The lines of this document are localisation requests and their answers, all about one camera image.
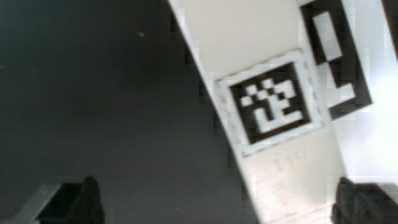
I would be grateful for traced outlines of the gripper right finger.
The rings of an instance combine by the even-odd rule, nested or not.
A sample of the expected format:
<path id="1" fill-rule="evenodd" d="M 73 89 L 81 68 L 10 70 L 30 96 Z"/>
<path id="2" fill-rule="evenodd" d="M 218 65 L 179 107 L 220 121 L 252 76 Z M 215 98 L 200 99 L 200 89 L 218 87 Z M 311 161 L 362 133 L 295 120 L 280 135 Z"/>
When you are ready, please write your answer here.
<path id="1" fill-rule="evenodd" d="M 398 224 L 398 184 L 339 178 L 332 224 Z"/>

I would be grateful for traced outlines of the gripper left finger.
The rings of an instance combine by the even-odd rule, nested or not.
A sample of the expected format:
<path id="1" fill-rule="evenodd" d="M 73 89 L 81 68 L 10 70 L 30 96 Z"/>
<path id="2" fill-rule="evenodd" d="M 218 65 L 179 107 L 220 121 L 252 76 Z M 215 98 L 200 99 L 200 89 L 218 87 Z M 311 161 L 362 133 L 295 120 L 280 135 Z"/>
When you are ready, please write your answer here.
<path id="1" fill-rule="evenodd" d="M 44 184 L 5 224 L 105 224 L 99 183 Z"/>

